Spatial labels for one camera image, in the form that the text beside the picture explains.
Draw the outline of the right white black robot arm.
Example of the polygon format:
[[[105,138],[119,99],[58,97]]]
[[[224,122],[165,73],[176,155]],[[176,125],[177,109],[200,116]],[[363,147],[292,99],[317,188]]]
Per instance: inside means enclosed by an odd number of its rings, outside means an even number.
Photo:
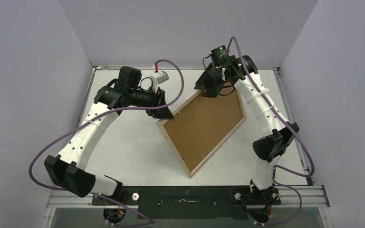
[[[256,204],[277,200],[274,166],[294,140],[294,133],[299,132],[299,126],[280,115],[249,56],[236,58],[229,55],[225,46],[219,46],[210,51],[209,58],[211,63],[194,88],[204,90],[204,97],[215,98],[222,95],[223,89],[232,87],[246,100],[263,134],[252,144],[258,161],[250,180],[250,199]]]

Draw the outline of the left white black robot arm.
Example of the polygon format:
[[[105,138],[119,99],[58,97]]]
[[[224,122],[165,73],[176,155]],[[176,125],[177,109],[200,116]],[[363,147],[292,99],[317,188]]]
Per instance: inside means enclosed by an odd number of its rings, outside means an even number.
[[[173,119],[172,112],[166,106],[165,91],[159,86],[169,79],[168,74],[155,71],[149,79],[151,85],[144,89],[140,84],[141,71],[123,66],[118,78],[98,90],[81,129],[75,132],[56,156],[49,155],[44,161],[55,185],[79,197],[89,193],[104,194],[104,198],[113,205],[122,200],[121,182],[108,176],[88,173],[85,169],[101,137],[121,114],[121,108],[145,107],[148,116],[154,119]]]

